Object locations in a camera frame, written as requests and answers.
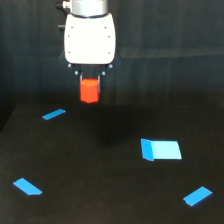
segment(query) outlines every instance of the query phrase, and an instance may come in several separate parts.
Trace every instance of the black table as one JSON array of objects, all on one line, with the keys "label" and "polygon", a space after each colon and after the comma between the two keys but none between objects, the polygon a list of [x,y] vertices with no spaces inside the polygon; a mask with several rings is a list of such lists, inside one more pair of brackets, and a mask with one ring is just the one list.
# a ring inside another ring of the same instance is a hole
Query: black table
[{"label": "black table", "polygon": [[[183,159],[146,161],[141,138],[176,140]],[[223,109],[20,104],[0,134],[0,223],[223,223],[223,158]],[[190,207],[201,186],[212,197]]]}]

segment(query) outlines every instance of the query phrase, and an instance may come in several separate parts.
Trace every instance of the blue strip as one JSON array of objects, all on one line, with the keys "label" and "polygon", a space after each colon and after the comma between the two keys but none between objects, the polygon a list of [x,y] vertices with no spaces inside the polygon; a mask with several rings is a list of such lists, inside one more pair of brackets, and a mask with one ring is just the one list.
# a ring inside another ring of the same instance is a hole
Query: blue strip
[{"label": "blue strip", "polygon": [[154,161],[151,141],[141,139],[141,145],[142,145],[142,157],[149,161]]},{"label": "blue strip", "polygon": [[154,159],[182,159],[178,142],[152,141]]},{"label": "blue strip", "polygon": [[42,191],[34,187],[32,184],[30,184],[25,179],[21,178],[13,183],[16,187],[18,187],[20,190],[25,192],[27,195],[40,195]]},{"label": "blue strip", "polygon": [[61,114],[65,113],[65,112],[66,112],[65,110],[59,109],[59,110],[56,110],[56,111],[54,111],[52,113],[44,115],[42,118],[44,118],[45,120],[49,120],[49,119],[51,119],[53,117],[56,117],[58,115],[61,115]]},{"label": "blue strip", "polygon": [[205,187],[201,187],[198,190],[194,191],[193,193],[189,194],[187,197],[185,197],[184,200],[188,205],[193,206],[199,201],[208,197],[210,194],[212,194],[211,191],[209,191]]}]

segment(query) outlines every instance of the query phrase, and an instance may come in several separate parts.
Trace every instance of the blue tape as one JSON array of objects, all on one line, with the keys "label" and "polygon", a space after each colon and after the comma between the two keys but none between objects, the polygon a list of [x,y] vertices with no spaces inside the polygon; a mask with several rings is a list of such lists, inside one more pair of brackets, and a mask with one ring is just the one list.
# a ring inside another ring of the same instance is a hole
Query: blue tape
[{"label": "blue tape", "polygon": [[54,112],[51,112],[49,114],[44,115],[42,118],[44,118],[45,120],[49,120],[53,117],[56,117],[58,115],[61,115],[61,114],[65,113],[65,112],[66,112],[65,110],[59,109],[59,110],[56,110]]},{"label": "blue tape", "polygon": [[141,139],[142,156],[144,159],[182,159],[178,142],[176,141],[150,141]]},{"label": "blue tape", "polygon": [[141,139],[141,145],[142,145],[142,157],[149,161],[154,161],[151,141],[147,139]]},{"label": "blue tape", "polygon": [[209,191],[205,187],[201,187],[183,199],[186,201],[188,205],[193,206],[197,204],[199,201],[208,197],[210,194],[212,194],[211,191]]},{"label": "blue tape", "polygon": [[40,191],[38,188],[34,187],[32,184],[30,184],[25,179],[21,178],[13,183],[16,187],[18,187],[20,190],[25,192],[27,195],[40,195],[42,191]]}]

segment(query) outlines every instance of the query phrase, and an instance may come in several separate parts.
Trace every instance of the white robot body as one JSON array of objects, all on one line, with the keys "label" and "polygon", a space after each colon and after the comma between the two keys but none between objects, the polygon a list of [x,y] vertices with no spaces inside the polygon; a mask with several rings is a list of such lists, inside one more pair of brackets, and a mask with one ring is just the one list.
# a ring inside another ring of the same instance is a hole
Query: white robot body
[{"label": "white robot body", "polygon": [[116,33],[108,0],[70,0],[64,33],[65,57],[72,64],[109,64],[114,60]]},{"label": "white robot body", "polygon": [[116,49],[116,34],[110,13],[100,18],[67,16],[64,33],[65,57],[72,64],[109,64]]}]

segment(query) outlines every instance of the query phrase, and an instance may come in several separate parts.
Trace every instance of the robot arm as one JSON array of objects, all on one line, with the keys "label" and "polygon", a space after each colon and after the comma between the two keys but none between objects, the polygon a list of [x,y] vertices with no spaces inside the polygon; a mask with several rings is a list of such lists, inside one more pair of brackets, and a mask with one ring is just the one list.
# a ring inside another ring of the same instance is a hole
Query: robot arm
[{"label": "robot arm", "polygon": [[108,67],[114,69],[121,63],[116,52],[115,26],[112,15],[108,13],[108,0],[70,0],[56,3],[56,8],[65,14],[65,10],[70,10],[65,26],[59,26],[64,30],[64,51],[60,61],[74,69],[80,89],[83,81],[87,81],[83,80],[81,65],[99,65],[100,92],[105,87]]}]

